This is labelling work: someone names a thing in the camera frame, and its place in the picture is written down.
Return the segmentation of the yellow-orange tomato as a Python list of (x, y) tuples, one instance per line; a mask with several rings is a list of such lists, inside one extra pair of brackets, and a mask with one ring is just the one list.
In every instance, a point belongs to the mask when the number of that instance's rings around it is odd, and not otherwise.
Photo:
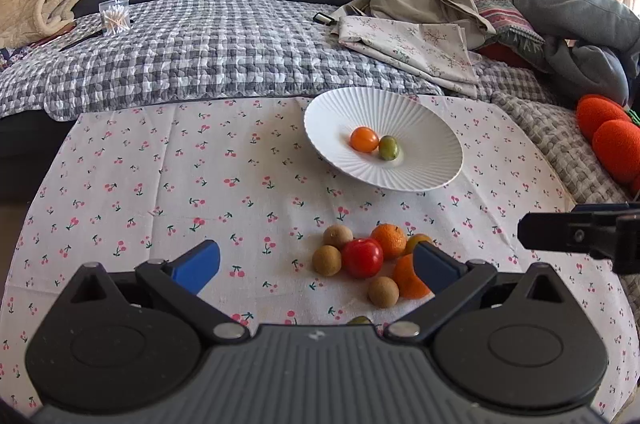
[(404, 254), (405, 255), (412, 254), (414, 249), (420, 243), (423, 243), (423, 242), (432, 243), (433, 240), (427, 234), (424, 234), (424, 233), (417, 233), (414, 236), (410, 236), (410, 238), (407, 241)]

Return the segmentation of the orange mandarin with leaf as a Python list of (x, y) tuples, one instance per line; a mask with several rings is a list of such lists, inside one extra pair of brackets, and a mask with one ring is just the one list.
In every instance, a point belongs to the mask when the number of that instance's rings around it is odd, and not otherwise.
[(384, 259), (388, 262), (404, 254), (408, 241), (405, 231), (392, 224), (376, 226), (371, 231), (370, 238), (378, 242)]

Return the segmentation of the red tomato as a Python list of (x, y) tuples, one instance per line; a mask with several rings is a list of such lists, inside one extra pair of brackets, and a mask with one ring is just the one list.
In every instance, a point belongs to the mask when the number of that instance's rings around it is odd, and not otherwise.
[(376, 276), (384, 262), (383, 250), (373, 239), (356, 239), (342, 249), (342, 264), (346, 272), (356, 279)]

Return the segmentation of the brown longan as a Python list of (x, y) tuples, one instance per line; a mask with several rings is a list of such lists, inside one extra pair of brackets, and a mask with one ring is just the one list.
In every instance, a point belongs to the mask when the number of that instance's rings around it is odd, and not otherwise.
[(341, 251), (333, 245), (322, 245), (312, 254), (312, 266), (323, 277), (333, 277), (342, 269)]
[(349, 242), (354, 240), (354, 234), (348, 227), (336, 224), (329, 226), (324, 230), (322, 239), (324, 245), (331, 245), (334, 246), (334, 248), (341, 250), (346, 244), (349, 244)]
[(375, 307), (386, 309), (397, 304), (400, 293), (392, 278), (377, 277), (369, 284), (367, 296)]

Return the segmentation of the orange plush toy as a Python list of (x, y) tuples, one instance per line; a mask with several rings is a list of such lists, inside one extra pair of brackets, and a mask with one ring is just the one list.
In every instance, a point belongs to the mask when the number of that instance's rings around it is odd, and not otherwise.
[(578, 100), (576, 121), (602, 167), (633, 196), (639, 193), (639, 125), (622, 106), (599, 95)]

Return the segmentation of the cherry print tablecloth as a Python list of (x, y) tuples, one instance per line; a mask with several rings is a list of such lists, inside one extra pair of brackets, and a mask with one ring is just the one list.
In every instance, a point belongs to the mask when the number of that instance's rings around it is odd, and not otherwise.
[(457, 134), (464, 164), (447, 187), (385, 191), (323, 162), (303, 126), (303, 99), (192, 102), (85, 115), (39, 188), (17, 240), (1, 308), (1, 396), (25, 413), (39, 401), (24, 367), (26, 345), (58, 293), (85, 262), (129, 270), (173, 259), (206, 239), (221, 266), (207, 303), (243, 326), (329, 324), (358, 316), (387, 326), (413, 308), (373, 307), (367, 283), (319, 277), (311, 265), (324, 230), (358, 238), (379, 224), (423, 233), (459, 260), (503, 271), (551, 264), (608, 350), (594, 400), (612, 418), (636, 388), (634, 314), (606, 262), (522, 248), (518, 220), (574, 202), (561, 179), (498, 106), (424, 97)]

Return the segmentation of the white ribbed plate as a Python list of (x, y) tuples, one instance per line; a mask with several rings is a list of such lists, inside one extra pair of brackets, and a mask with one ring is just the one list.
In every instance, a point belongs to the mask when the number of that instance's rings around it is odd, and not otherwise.
[(427, 192), (446, 186), (462, 170), (454, 131), (419, 101), (393, 92), (325, 92), (307, 106), (304, 127), (322, 158), (378, 188)]

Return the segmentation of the green cherry tomato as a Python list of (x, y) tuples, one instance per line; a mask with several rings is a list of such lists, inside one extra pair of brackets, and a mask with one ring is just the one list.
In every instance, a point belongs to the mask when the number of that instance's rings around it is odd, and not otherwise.
[(399, 155), (399, 144), (395, 137), (384, 136), (378, 142), (378, 156), (382, 160), (390, 162), (396, 160)]

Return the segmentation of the orange cherry tomato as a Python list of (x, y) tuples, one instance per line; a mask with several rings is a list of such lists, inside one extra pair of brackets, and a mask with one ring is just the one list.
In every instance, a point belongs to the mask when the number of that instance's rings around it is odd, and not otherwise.
[(349, 145), (361, 153), (372, 153), (379, 141), (378, 134), (367, 126), (355, 128), (349, 136)]

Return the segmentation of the grey hoodie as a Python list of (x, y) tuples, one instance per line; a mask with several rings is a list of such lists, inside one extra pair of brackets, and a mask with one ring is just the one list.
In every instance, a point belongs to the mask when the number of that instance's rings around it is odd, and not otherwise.
[(639, 17), (618, 0), (513, 0), (544, 39), (544, 61), (568, 103), (589, 94), (630, 106), (639, 91)]

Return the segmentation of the floral folded cloth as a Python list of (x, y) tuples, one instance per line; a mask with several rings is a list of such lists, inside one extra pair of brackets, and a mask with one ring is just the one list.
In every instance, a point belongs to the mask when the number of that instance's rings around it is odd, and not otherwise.
[(338, 20), (332, 33), (348, 49), (450, 92), (477, 97), (480, 80), (472, 66), (464, 29), (459, 25), (346, 16)]

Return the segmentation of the grey checkered quilt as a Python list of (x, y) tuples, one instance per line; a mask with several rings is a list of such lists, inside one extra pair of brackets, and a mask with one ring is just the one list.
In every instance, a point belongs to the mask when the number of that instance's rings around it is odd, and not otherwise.
[(101, 29), (21, 49), (1, 72), (1, 197), (36, 193), (78, 116), (216, 98), (312, 97), (342, 86), (440, 95), (442, 88), (341, 46), (286, 0), (156, 0), (134, 5), (127, 33), (60, 48)]

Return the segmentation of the black pen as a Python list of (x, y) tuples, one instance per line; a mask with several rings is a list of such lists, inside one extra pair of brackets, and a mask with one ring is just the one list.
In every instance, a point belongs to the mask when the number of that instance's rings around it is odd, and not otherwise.
[(60, 48), (59, 52), (63, 52), (72, 48), (75, 48), (76, 46), (80, 45), (83, 42), (86, 42), (87, 40), (94, 40), (95, 38), (100, 38), (103, 37), (103, 31), (99, 30), (96, 32), (92, 32), (88, 35), (85, 35), (84, 37), (78, 38), (78, 40), (74, 40), (73, 42), (71, 42), (70, 44), (65, 45), (64, 47)]

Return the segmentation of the striped patterned cushion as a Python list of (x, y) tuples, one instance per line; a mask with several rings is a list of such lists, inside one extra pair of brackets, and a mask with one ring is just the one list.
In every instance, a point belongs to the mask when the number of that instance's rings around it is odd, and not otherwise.
[(495, 41), (522, 58), (544, 54), (544, 39), (514, 6), (512, 0), (472, 0), (480, 15), (496, 31)]

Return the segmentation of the bag of cotton swabs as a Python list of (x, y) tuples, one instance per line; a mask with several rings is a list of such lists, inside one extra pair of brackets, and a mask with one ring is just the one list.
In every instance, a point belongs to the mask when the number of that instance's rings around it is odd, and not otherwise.
[(129, 0), (107, 0), (99, 3), (104, 36), (126, 33), (131, 28)]

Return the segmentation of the beige canvas bag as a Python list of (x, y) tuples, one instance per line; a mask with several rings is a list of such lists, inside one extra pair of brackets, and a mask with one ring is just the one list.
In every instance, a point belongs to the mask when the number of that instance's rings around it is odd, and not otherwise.
[(454, 23), (464, 29), (470, 49), (480, 48), (497, 36), (473, 0), (352, 0), (338, 8), (334, 16), (369, 16), (415, 24)]

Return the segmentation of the small black device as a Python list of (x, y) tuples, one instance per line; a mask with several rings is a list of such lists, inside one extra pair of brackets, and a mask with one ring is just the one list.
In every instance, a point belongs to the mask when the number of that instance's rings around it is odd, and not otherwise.
[(325, 26), (331, 26), (336, 23), (336, 20), (334, 18), (328, 16), (327, 14), (324, 14), (323, 12), (317, 12), (312, 20)]

